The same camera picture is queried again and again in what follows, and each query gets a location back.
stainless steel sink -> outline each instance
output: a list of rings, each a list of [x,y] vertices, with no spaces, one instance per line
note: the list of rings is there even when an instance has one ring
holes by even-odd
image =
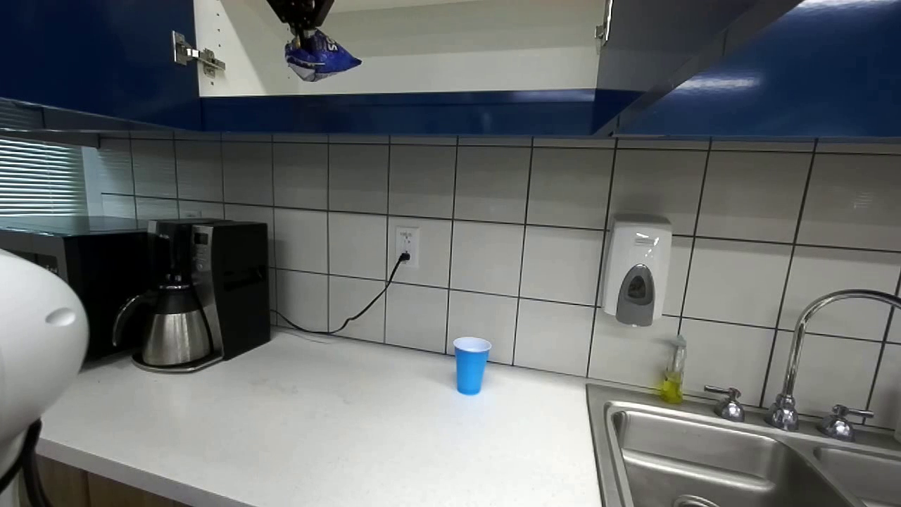
[[[638,507],[849,507],[804,452],[764,433],[639,409],[615,412]]]
[[[901,448],[588,388],[607,507],[901,507]]]
[[[901,458],[849,448],[818,448],[819,464],[867,507],[901,507]]]

coffee maker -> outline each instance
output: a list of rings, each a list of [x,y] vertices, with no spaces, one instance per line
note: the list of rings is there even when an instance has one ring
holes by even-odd
[[[152,306],[138,333],[138,365],[198,372],[272,340],[267,226],[165,219],[151,236],[160,281],[120,314],[121,334],[142,314],[136,306]]]

sink basin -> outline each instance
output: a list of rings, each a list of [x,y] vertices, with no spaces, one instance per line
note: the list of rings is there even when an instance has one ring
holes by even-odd
[[[814,455],[867,507],[901,507],[901,458],[845,448],[818,448]]]
[[[611,412],[633,507],[854,507],[818,464],[791,445],[705,416],[643,409]]]

electrical outlet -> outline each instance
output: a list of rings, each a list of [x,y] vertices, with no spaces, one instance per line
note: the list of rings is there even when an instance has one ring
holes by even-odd
[[[396,231],[396,252],[412,252],[405,268],[421,268],[421,227],[397,227]]]

dish soap bottle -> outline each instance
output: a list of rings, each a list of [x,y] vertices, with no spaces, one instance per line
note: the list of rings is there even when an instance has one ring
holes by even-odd
[[[671,354],[671,362],[659,375],[656,393],[667,405],[683,405],[683,372],[684,372],[687,343],[683,334],[676,334],[671,345],[674,345],[674,354]]]

